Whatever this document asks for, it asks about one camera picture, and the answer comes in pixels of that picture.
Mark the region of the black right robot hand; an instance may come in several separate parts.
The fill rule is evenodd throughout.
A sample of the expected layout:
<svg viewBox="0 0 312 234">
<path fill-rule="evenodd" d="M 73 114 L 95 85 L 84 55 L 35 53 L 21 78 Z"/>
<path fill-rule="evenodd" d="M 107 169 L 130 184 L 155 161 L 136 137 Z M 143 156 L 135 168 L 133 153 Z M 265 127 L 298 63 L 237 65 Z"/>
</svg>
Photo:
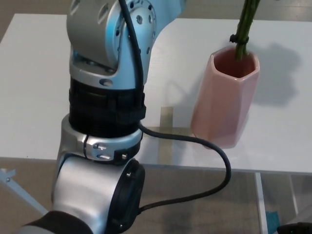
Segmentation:
<svg viewBox="0 0 312 234">
<path fill-rule="evenodd" d="M 308 222 L 298 222 L 281 225 L 277 228 L 278 234 L 311 234 L 312 224 Z"/>
</svg>

